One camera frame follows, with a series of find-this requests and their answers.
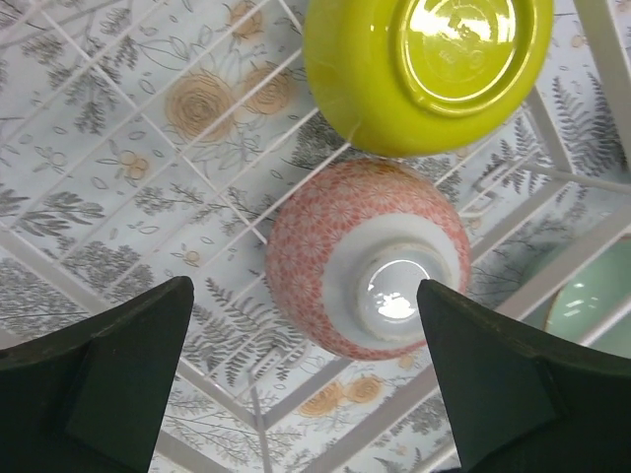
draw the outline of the gray leaf print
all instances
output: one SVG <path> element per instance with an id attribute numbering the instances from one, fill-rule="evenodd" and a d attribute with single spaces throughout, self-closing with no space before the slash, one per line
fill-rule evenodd
<path id="1" fill-rule="evenodd" d="M 192 362 L 206 365 L 209 371 L 231 357 L 222 366 L 230 386 L 235 385 L 246 367 L 259 361 L 272 348 L 278 347 L 289 353 L 304 341 L 299 331 L 278 317 L 274 307 L 258 303 L 252 297 L 233 304 L 233 292 L 220 287 L 211 278 L 206 279 L 206 289 L 214 305 L 226 318 L 214 316 L 211 310 L 196 306 L 192 316 L 201 329 L 189 336 L 183 352 Z M 266 330 L 236 353 L 250 334 L 259 331 L 270 321 L 273 323 Z M 281 381 L 288 374 L 289 370 L 284 366 L 276 370 L 276 377 Z"/>
<path id="2" fill-rule="evenodd" d="M 439 430 L 446 421 L 445 403 L 442 396 L 437 394 L 410 412 L 402 421 L 399 421 L 390 429 L 390 433 L 396 437 L 407 426 L 411 426 L 413 433 L 426 436 L 430 432 Z"/>
<path id="3" fill-rule="evenodd" d="M 128 245 L 111 249 L 102 241 L 92 241 L 74 252 L 63 262 L 73 274 L 102 292 L 140 259 L 140 254 Z M 139 265 L 118 286 L 112 288 L 109 297 L 122 303 L 152 288 L 154 275 L 147 265 Z"/>
<path id="4" fill-rule="evenodd" d="M 91 225 L 91 220 L 102 219 L 103 207 L 96 202 L 85 202 L 73 192 L 58 192 L 46 198 L 39 210 L 27 212 L 16 225 L 36 237 L 61 237 L 72 225 Z"/>
<path id="5" fill-rule="evenodd" d="M 276 402 L 269 394 L 261 396 L 261 404 Z M 258 435 L 239 421 L 228 426 L 223 420 L 232 420 L 225 409 L 203 398 L 201 394 L 184 394 L 175 388 L 169 399 L 170 410 L 165 423 L 176 437 L 191 446 L 202 449 L 213 448 L 220 457 L 235 466 L 249 466 L 253 460 L 261 460 L 262 453 Z M 269 455 L 273 464 L 280 464 L 293 444 L 302 437 L 292 427 L 275 429 L 267 433 Z"/>
<path id="6" fill-rule="evenodd" d="M 33 339 L 82 320 L 88 313 L 10 258 L 0 260 L 0 326 Z"/>
<path id="7" fill-rule="evenodd" d="M 286 163 L 306 170 L 313 170 L 345 143 L 320 112 L 300 128 L 297 141 L 291 161 Z M 337 162 L 366 156 L 366 153 L 350 148 Z"/>
<path id="8" fill-rule="evenodd" d="M 5 184 L 0 182 L 0 218 L 15 217 L 22 207 L 22 202 L 29 200 L 29 197 L 16 195 L 14 189 L 2 189 Z"/>

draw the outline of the wire shelf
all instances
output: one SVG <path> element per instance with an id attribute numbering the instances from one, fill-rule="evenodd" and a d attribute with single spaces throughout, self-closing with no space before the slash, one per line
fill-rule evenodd
<path id="1" fill-rule="evenodd" d="M 7 303 L 17 291 L 8 285 L 0 343 L 39 336 L 187 275 L 196 306 L 155 471 L 355 471 L 371 464 L 375 450 L 405 458 L 405 471 L 456 462 L 427 350 L 379 364 L 340 359 L 280 317 L 266 287 L 264 251 L 279 208 L 327 165 L 366 156 L 328 127 L 309 93 L 307 1 L 5 3 L 0 71 L 11 64 L 27 75 L 36 63 L 46 74 L 22 84 L 0 72 L 0 269 L 36 281 L 56 304 L 46 307 L 62 313 L 36 327 L 16 322 L 24 310 Z M 627 3 L 576 4 L 582 22 L 565 1 L 557 24 L 578 22 L 572 44 L 585 46 L 588 58 L 580 60 L 591 60 L 589 44 L 597 70 L 622 68 L 623 79 L 601 79 L 586 65 L 588 74 L 572 84 L 577 94 L 596 88 L 596 104 L 576 102 L 548 67 L 562 62 L 553 43 L 539 85 L 495 133 L 409 162 L 465 222 L 474 261 L 469 295 L 518 319 L 631 224 L 631 186 L 617 168 L 631 142 L 614 126 L 631 118 L 615 14 Z M 610 35 L 596 37 L 603 22 Z M 183 109 L 189 95 L 212 104 L 210 119 L 191 119 L 202 111 Z M 551 109 L 563 101 L 573 101 L 567 113 L 594 108 L 604 129 L 584 140 L 571 113 Z M 576 140 L 592 144 L 596 160 L 581 155 Z M 535 254 L 574 237 L 521 286 Z M 627 306 L 584 342 L 611 329 Z M 305 406 L 321 390 L 341 392 L 358 379 L 376 384 L 379 399 L 336 404 L 331 415 Z M 394 441 L 406 429 L 429 432 L 417 450 Z M 308 432 L 327 441 L 287 447 Z"/>

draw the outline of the wire grid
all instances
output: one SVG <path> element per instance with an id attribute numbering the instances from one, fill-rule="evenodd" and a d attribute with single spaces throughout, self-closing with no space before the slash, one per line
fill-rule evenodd
<path id="1" fill-rule="evenodd" d="M 247 22 L 250 18 L 252 18 L 257 12 L 259 12 L 265 5 L 270 4 L 272 2 L 278 2 L 283 10 L 289 16 L 294 28 L 298 31 L 302 31 L 302 25 L 294 15 L 292 9 L 288 6 L 288 4 L 284 0 L 261 0 L 256 5 L 250 9 L 244 16 L 242 16 L 230 29 L 225 30 L 220 36 L 215 38 L 210 45 L 208 45 L 205 49 L 204 54 L 208 54 L 213 50 L 220 42 L 229 37 L 236 29 L 238 29 L 241 25 Z M 61 174 L 58 181 L 49 188 L 46 192 L 42 193 L 38 199 L 34 199 L 34 201 L 23 209 L 17 216 L 15 216 L 12 223 L 9 224 L 10 230 L 15 230 L 16 223 L 22 218 L 27 212 L 36 208 L 36 206 L 41 202 L 41 199 L 44 198 L 45 195 L 54 191 L 61 182 L 66 177 L 70 176 L 74 170 L 76 170 L 81 163 L 89 158 L 89 156 L 95 152 L 100 146 L 104 145 L 111 137 L 115 135 L 116 132 L 125 127 L 130 121 L 136 119 L 138 116 L 142 117 L 147 124 L 160 136 L 169 147 L 174 150 L 174 156 L 167 160 L 166 163 L 149 179 L 144 181 L 138 188 L 129 195 L 128 199 L 119 204 L 110 214 L 105 218 L 104 224 L 111 219 L 114 215 L 118 213 L 128 202 L 130 202 L 139 192 L 141 192 L 144 188 L 151 185 L 151 183 L 162 174 L 164 170 L 166 170 L 171 164 L 175 162 L 183 162 L 190 169 L 192 169 L 195 174 L 197 174 L 208 186 L 212 193 L 211 201 L 214 199 L 220 199 L 222 203 L 228 206 L 232 212 L 245 224 L 245 227 L 235 235 L 228 243 L 226 243 L 222 248 L 217 251 L 208 261 L 206 261 L 203 265 L 195 270 L 195 274 L 202 273 L 205 269 L 207 269 L 210 265 L 212 265 L 225 251 L 227 251 L 231 246 L 233 246 L 240 239 L 245 237 L 247 234 L 255 235 L 263 244 L 266 244 L 266 238 L 260 233 L 257 229 L 257 226 L 270 214 L 272 214 L 278 207 L 280 207 L 291 195 L 296 192 L 301 186 L 305 185 L 311 178 L 313 178 L 318 172 L 324 169 L 327 165 L 341 156 L 345 151 L 350 148 L 349 143 L 343 144 L 339 147 L 334 153 L 332 153 L 327 159 L 325 159 L 321 164 L 315 167 L 308 175 L 306 175 L 301 181 L 296 183 L 296 185 L 291 188 L 285 195 L 283 195 L 280 199 L 278 199 L 273 205 L 271 205 L 267 210 L 261 213 L 256 219 L 251 221 L 248 219 L 239 209 L 235 208 L 235 206 L 224 197 L 223 193 L 234 184 L 240 177 L 249 172 L 252 168 L 254 168 L 258 163 L 264 160 L 267 156 L 269 156 L 273 150 L 278 148 L 279 145 L 288 140 L 291 136 L 293 136 L 303 125 L 305 125 L 310 119 L 316 116 L 318 110 L 316 108 L 312 109 L 305 116 L 300 118 L 287 132 L 274 140 L 271 145 L 267 146 L 265 150 L 263 150 L 259 155 L 247 166 L 243 167 L 236 175 L 230 178 L 227 182 L 223 183 L 222 186 L 218 187 L 202 172 L 199 168 L 197 168 L 194 163 L 191 161 L 187 153 L 189 153 L 194 145 L 200 142 L 200 140 L 209 133 L 212 133 L 217 127 L 221 125 L 221 123 L 227 119 L 235 110 L 240 108 L 245 104 L 245 102 L 253 97 L 257 92 L 262 90 L 270 81 L 272 81 L 275 77 L 282 73 L 282 71 L 288 67 L 291 63 L 300 58 L 302 54 L 302 50 L 298 49 L 290 54 L 282 63 L 280 63 L 265 79 L 263 79 L 257 86 L 248 91 L 243 97 L 241 97 L 238 101 L 236 101 L 221 117 L 219 117 L 215 122 L 206 127 L 202 132 L 200 132 L 195 138 L 190 140 L 183 148 L 180 148 L 176 145 L 160 128 L 160 126 L 151 118 L 151 116 L 145 113 L 145 110 L 151 105 L 158 97 L 162 97 L 164 93 L 181 77 L 187 74 L 192 68 L 196 66 L 196 64 L 203 58 L 203 55 L 198 56 L 195 60 L 189 62 L 183 70 L 174 74 L 174 76 L 165 84 L 159 91 L 157 91 L 154 95 L 152 95 L 149 99 L 147 99 L 142 104 L 137 104 L 133 101 L 116 83 L 111 79 L 111 77 L 103 70 L 100 66 L 100 60 L 112 51 L 128 34 L 134 32 L 139 28 L 141 23 L 150 20 L 151 17 L 156 14 L 156 12 L 160 11 L 160 9 L 167 3 L 167 0 L 157 1 L 154 6 L 144 12 L 144 14 L 135 19 L 133 23 L 127 26 L 123 31 L 119 33 L 117 38 L 109 43 L 106 47 L 100 50 L 98 53 L 90 56 L 80 44 L 78 44 L 73 37 L 71 37 L 64 29 L 62 25 L 55 22 L 45 11 L 44 8 L 49 4 L 49 1 L 36 1 L 31 0 L 31 7 L 27 11 L 27 13 L 19 19 L 19 21 L 14 24 L 12 27 L 7 29 L 2 36 L 0 37 L 0 42 L 4 42 L 9 39 L 11 35 L 25 22 L 27 22 L 30 18 L 35 15 L 41 15 L 45 18 L 50 26 L 57 31 L 61 37 L 65 39 L 67 44 L 71 45 L 76 51 L 84 58 L 85 62 L 82 64 L 81 68 L 79 68 L 76 72 L 74 72 L 70 77 L 68 77 L 64 83 L 57 88 L 54 92 L 52 92 L 48 97 L 46 97 L 38 106 L 36 106 L 21 122 L 18 126 L 16 126 L 11 133 L 9 133 L 0 143 L 0 145 L 5 145 L 10 142 L 13 138 L 19 135 L 21 131 L 25 129 L 37 116 L 39 116 L 51 103 L 55 101 L 61 94 L 63 94 L 71 84 L 81 77 L 82 74 L 88 72 L 89 70 L 95 70 L 117 93 L 118 95 L 131 107 L 131 112 L 125 117 L 124 120 L 121 120 L 118 125 L 116 125 L 113 129 L 111 129 L 103 138 L 99 140 L 99 142 L 91 149 L 90 152 L 86 153 L 85 157 L 81 160 L 75 162 L 71 167 L 69 167 L 63 174 Z M 477 193 L 469 199 L 464 205 L 462 205 L 458 212 L 463 217 L 470 217 L 472 214 L 475 214 L 476 204 L 479 203 L 481 199 L 484 197 L 491 197 L 493 200 L 494 189 L 499 186 L 502 180 L 509 176 L 511 173 L 515 172 L 518 169 L 528 169 L 534 172 L 540 172 L 547 175 L 550 175 L 556 180 L 552 180 L 549 184 L 546 185 L 545 188 L 541 189 L 535 196 L 533 196 L 530 201 L 526 202 L 524 206 L 518 209 L 514 214 L 512 214 L 511 218 L 506 222 L 506 224 L 502 228 L 498 228 L 494 230 L 494 234 L 491 236 L 487 236 L 487 238 L 483 241 L 478 242 L 473 247 L 473 256 L 474 259 L 480 259 L 493 248 L 497 247 L 503 240 L 509 237 L 512 232 L 514 232 L 527 218 L 536 213 L 540 208 L 542 208 L 545 204 L 550 202 L 554 196 L 558 194 L 558 192 L 562 191 L 565 187 L 566 183 L 569 181 L 580 182 L 585 185 L 591 185 L 595 187 L 600 187 L 603 189 L 622 192 L 626 194 L 631 193 L 631 189 L 629 186 L 622 184 L 615 184 L 609 182 L 599 181 L 597 179 L 593 179 L 590 177 L 585 177 L 581 175 L 576 175 L 571 173 L 572 167 L 569 164 L 570 161 L 567 157 L 563 149 L 563 145 L 560 144 L 560 138 L 558 137 L 558 132 L 555 129 L 554 123 L 550 116 L 547 114 L 545 107 L 542 104 L 540 99 L 540 95 L 538 91 L 534 91 L 531 96 L 528 98 L 527 105 L 525 106 L 524 112 L 526 115 L 531 116 L 534 115 L 534 118 L 531 122 L 538 124 L 538 131 L 543 135 L 542 139 L 548 146 L 550 151 L 550 155 L 553 158 L 554 165 L 556 169 L 548 169 L 542 168 L 541 166 L 529 164 L 527 162 L 527 158 L 522 158 L 519 160 L 510 163 L 509 166 L 501 168 L 494 178 L 486 185 L 480 185 L 476 188 Z M 483 149 L 482 144 L 478 146 L 473 152 L 469 153 L 469 155 L 460 161 L 457 166 L 453 167 L 449 171 L 447 171 L 443 176 L 441 176 L 436 182 L 437 185 L 447 180 L 451 175 L 457 172 L 460 168 L 464 167 L 470 160 L 475 159 L 477 153 Z M 611 222 L 612 227 L 605 226 L 608 229 L 608 233 L 605 236 L 600 236 L 596 239 L 596 243 L 593 243 L 593 246 L 590 246 L 590 254 L 596 254 L 597 249 L 603 250 L 606 248 L 608 244 L 611 244 L 616 236 L 618 236 L 621 232 L 620 229 L 626 229 L 628 222 L 625 219 L 629 217 L 627 214 L 624 215 L 616 215 L 613 216 Z M 181 227 L 190 222 L 192 217 L 182 219 L 180 222 L 174 226 L 169 232 L 158 241 L 154 246 L 149 248 L 149 250 L 138 260 L 136 261 L 130 268 L 128 268 L 123 274 L 121 274 L 116 280 L 109 283 L 108 286 L 98 295 L 98 299 L 100 300 L 100 304 L 103 306 L 108 306 L 106 302 L 106 296 L 111 293 L 113 288 L 115 288 L 118 284 L 123 282 L 127 276 L 129 276 L 134 269 L 136 269 L 140 264 L 146 262 L 147 258 L 153 253 L 153 251 L 163 245 L 167 240 L 173 238 L 173 236 L 179 231 Z M 80 248 L 99 228 L 91 229 L 85 236 L 77 240 L 70 247 L 69 251 L 67 251 L 64 255 L 62 255 L 58 260 L 52 261 L 51 264 L 54 267 L 64 273 L 66 270 L 62 266 L 63 262 L 72 256 L 78 248 Z M 573 274 L 572 271 L 576 272 L 580 269 L 581 265 L 573 268 L 573 270 L 567 272 L 567 274 L 562 275 L 563 277 L 557 278 L 559 286 L 563 283 L 564 278 L 567 279 Z M 249 291 L 255 288 L 257 285 L 261 284 L 264 280 L 264 274 L 256 276 L 251 280 L 250 283 L 246 284 L 240 291 L 237 292 L 237 295 L 233 298 L 231 304 L 237 304 L 241 301 Z M 542 301 L 544 299 L 543 294 L 537 295 L 537 298 L 534 298 L 535 301 Z M 534 302 L 530 302 L 529 305 L 524 308 L 521 307 L 517 312 L 521 313 L 521 316 L 524 316 L 529 311 L 529 307 L 536 306 Z M 606 322 L 604 322 L 604 326 L 598 328 L 598 332 L 591 334 L 588 339 L 585 340 L 586 343 L 593 342 L 595 337 L 601 335 L 607 329 L 610 329 L 617 321 L 620 320 L 620 313 L 628 306 L 628 302 L 625 302 L 624 305 L 619 307 L 619 310 L 616 314 L 611 315 Z M 247 338 L 244 339 L 243 343 L 240 346 L 244 347 L 248 343 L 250 343 L 253 339 L 262 333 L 267 326 L 263 325 L 258 331 L 250 334 Z M 254 407 L 256 407 L 256 386 L 263 379 L 265 379 L 264 374 L 271 370 L 271 368 L 279 366 L 281 364 L 289 364 L 290 366 L 295 366 L 300 362 L 302 357 L 309 352 L 311 347 L 310 342 L 303 342 L 298 344 L 292 351 L 288 353 L 280 353 L 276 358 L 270 361 L 265 367 L 265 370 L 259 372 L 260 367 L 252 367 L 252 370 L 249 373 L 249 383 L 247 387 L 245 387 L 240 393 L 237 395 L 229 394 L 227 391 L 215 381 L 212 380 L 212 375 L 216 370 L 218 370 L 223 363 L 226 363 L 228 359 L 223 360 L 220 365 L 216 366 L 210 373 L 202 372 L 200 369 L 192 365 L 188 360 L 181 359 L 180 365 L 178 368 L 178 374 L 188 382 L 192 383 L 197 389 L 200 389 L 202 392 L 206 393 L 209 397 L 211 397 L 214 401 L 217 401 L 227 407 L 233 414 L 246 422 L 248 425 L 253 427 L 259 432 L 261 445 L 263 450 L 265 449 L 265 431 L 269 430 L 276 423 L 278 423 L 281 419 L 283 419 L 286 415 L 288 415 L 293 409 L 298 407 L 300 404 L 309 399 L 313 394 L 315 394 L 319 389 L 324 387 L 327 383 L 333 380 L 338 374 L 340 374 L 344 369 L 346 369 L 352 362 L 349 360 L 342 360 L 339 358 L 334 358 L 328 365 L 317 375 L 312 377 L 308 382 L 300 386 L 291 396 L 288 397 L 281 404 L 275 406 L 270 412 L 265 414 L 265 416 L 261 415 L 259 409 L 254 409 L 254 413 L 246 412 L 243 409 L 241 401 L 244 400 L 245 396 L 252 395 L 254 400 Z M 380 432 L 387 429 L 391 424 L 393 424 L 398 418 L 404 415 L 406 412 L 411 410 L 411 408 L 422 401 L 422 398 L 429 397 L 432 393 L 436 392 L 438 386 L 434 377 L 432 376 L 433 372 L 431 369 L 428 372 L 422 372 L 417 376 L 415 381 L 412 381 L 409 386 L 406 386 L 406 389 L 401 389 L 401 392 L 397 392 L 396 396 L 390 401 L 388 401 L 384 406 L 381 406 L 376 413 L 370 416 L 369 419 L 364 421 L 357 429 L 363 430 L 365 433 L 369 433 L 369 437 L 376 437 Z M 413 388 L 418 388 L 422 386 L 421 392 L 424 394 L 419 397 L 419 395 L 415 395 L 410 397 L 408 392 L 412 391 Z M 398 403 L 397 400 L 405 399 L 405 402 Z M 386 420 L 384 421 L 380 416 L 385 415 Z M 310 467 L 309 471 L 329 471 L 329 470 L 321 470 L 322 467 L 327 468 L 328 465 L 339 465 L 340 462 L 348 457 L 348 454 L 352 454 L 353 452 L 359 451 L 361 447 L 367 444 L 370 439 L 362 439 L 359 431 L 352 431 L 350 434 L 344 437 L 339 443 L 339 449 L 348 447 L 348 445 L 352 445 L 352 447 L 347 448 L 347 452 L 343 455 L 339 455 L 336 453 L 337 450 L 333 449 L 332 453 L 328 452 L 323 455 L 322 458 L 319 458 L 315 464 Z M 424 469 L 422 471 L 429 471 L 429 468 L 433 468 L 441 464 L 441 462 L 451 456 L 454 453 L 454 447 L 452 444 L 448 444 L 445 447 L 441 448 L 433 458 L 428 459 L 428 461 L 424 464 Z M 271 466 L 268 462 L 265 462 L 266 471 L 271 471 Z"/>

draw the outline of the bowl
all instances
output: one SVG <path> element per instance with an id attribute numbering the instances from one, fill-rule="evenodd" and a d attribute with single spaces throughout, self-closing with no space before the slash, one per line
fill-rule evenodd
<path id="1" fill-rule="evenodd" d="M 531 279 L 564 249 L 559 246 L 526 270 Z M 631 293 L 631 237 L 615 243 L 552 298 L 541 304 L 525 323 L 571 342 L 580 341 Z M 592 348 L 631 358 L 631 317 L 626 317 L 592 344 Z"/>
<path id="2" fill-rule="evenodd" d="M 383 157 L 463 147 L 522 103 L 551 38 L 550 0 L 311 0 L 315 101 L 355 147 Z"/>
<path id="3" fill-rule="evenodd" d="M 423 279 L 464 291 L 469 245 L 457 212 L 414 169 L 329 167 L 284 205 L 267 245 L 280 311 L 325 350 L 388 360 L 425 344 Z"/>

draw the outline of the floral wallpaper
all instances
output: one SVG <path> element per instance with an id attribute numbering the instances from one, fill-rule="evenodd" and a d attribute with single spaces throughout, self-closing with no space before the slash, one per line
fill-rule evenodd
<path id="1" fill-rule="evenodd" d="M 608 1 L 629 48 L 631 2 Z M 282 363 L 256 373 L 266 413 L 335 360 L 280 316 L 263 272 L 278 200 L 344 144 L 306 83 L 307 4 L 50 0 L 20 22 L 30 2 L 0 1 L 3 230 L 108 304 L 190 276 L 196 302 L 182 355 L 251 411 L 247 370 L 281 353 Z M 628 183 L 571 0 L 556 2 L 537 86 L 575 169 Z M 479 143 L 410 162 L 466 209 L 472 243 L 547 181 L 522 169 L 498 177 L 520 159 L 552 166 L 536 125 L 520 109 Z M 350 148 L 338 161 L 364 156 Z M 569 186 L 475 265 L 469 295 L 497 306 L 519 288 L 534 257 L 627 201 Z M 22 339 L 90 315 L 2 248 L 0 277 L 0 328 Z M 421 350 L 351 364 L 268 431 L 274 471 L 302 471 L 430 363 Z M 263 470 L 256 431 L 182 379 L 175 380 L 163 428 L 229 470 Z M 450 434 L 437 395 L 339 471 L 409 472 Z M 152 471 L 179 469 L 157 455 Z"/>

